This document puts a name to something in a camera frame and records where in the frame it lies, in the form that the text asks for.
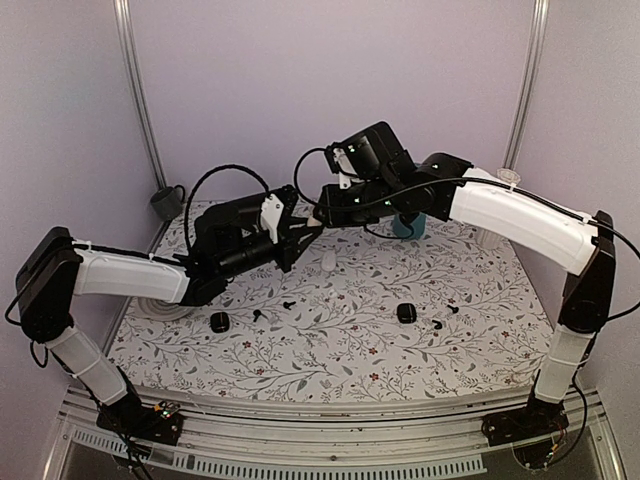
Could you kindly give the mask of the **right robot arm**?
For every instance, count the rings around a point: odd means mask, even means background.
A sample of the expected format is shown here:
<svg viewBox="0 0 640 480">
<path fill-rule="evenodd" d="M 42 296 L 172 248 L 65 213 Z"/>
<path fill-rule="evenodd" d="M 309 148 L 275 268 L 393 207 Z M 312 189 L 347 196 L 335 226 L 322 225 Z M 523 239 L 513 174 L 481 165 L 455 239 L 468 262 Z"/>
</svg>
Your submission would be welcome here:
<svg viewBox="0 0 640 480">
<path fill-rule="evenodd" d="M 569 210 L 447 153 L 416 164 L 385 121 L 319 151 L 339 178 L 313 204 L 326 226 L 424 214 L 494 233 L 564 269 L 557 325 L 516 421 L 524 435 L 539 435 L 554 422 L 573 376 L 609 320 L 616 272 L 610 217 Z"/>
</svg>

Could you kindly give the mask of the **white earbud charging case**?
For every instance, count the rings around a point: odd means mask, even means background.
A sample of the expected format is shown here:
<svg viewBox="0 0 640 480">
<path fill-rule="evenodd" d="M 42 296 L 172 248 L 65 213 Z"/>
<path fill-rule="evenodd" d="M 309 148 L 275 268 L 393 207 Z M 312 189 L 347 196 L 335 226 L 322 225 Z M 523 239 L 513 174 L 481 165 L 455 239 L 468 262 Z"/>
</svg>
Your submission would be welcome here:
<svg viewBox="0 0 640 480">
<path fill-rule="evenodd" d="M 316 219 L 315 217 L 310 216 L 307 219 L 307 226 L 308 227 L 321 227 L 322 226 L 322 222 L 320 220 Z"/>
</svg>

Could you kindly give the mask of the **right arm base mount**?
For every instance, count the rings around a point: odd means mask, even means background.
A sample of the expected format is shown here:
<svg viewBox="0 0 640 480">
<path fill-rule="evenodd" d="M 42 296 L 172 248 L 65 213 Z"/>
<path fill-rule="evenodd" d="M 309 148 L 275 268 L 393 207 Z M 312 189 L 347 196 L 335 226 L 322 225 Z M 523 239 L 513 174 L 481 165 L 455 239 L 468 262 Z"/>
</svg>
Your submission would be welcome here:
<svg viewBox="0 0 640 480">
<path fill-rule="evenodd" d="M 481 432 L 490 446 L 498 446 L 560 432 L 568 426 L 562 406 L 528 405 L 485 415 Z"/>
</svg>

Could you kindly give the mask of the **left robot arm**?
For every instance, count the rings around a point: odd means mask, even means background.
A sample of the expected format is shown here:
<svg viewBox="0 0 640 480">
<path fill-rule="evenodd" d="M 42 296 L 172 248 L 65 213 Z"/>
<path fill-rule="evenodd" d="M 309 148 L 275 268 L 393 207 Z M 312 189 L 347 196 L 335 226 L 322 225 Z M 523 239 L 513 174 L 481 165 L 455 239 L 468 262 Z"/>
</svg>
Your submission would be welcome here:
<svg viewBox="0 0 640 480">
<path fill-rule="evenodd" d="M 72 300 L 110 295 L 201 307 L 237 276 L 268 263 L 290 271 L 321 233 L 320 223 L 297 217 L 298 195 L 286 185 L 271 192 L 215 204 L 195 221 L 185 255 L 171 259 L 81 242 L 65 227 L 51 229 L 16 277 L 8 306 L 15 325 L 81 381 L 128 434 L 148 426 L 126 376 L 74 323 Z"/>
</svg>

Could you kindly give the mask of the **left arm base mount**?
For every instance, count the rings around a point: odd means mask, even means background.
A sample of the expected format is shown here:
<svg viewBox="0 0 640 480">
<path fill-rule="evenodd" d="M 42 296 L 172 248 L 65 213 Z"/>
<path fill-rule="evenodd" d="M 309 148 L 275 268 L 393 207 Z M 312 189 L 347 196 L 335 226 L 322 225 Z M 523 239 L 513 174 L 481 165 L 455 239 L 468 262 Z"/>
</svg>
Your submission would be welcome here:
<svg viewBox="0 0 640 480">
<path fill-rule="evenodd" d="M 144 406 L 137 398 L 125 397 L 112 405 L 102 404 L 97 426 L 135 439 L 176 446 L 185 417 L 181 413 L 163 413 Z"/>
</svg>

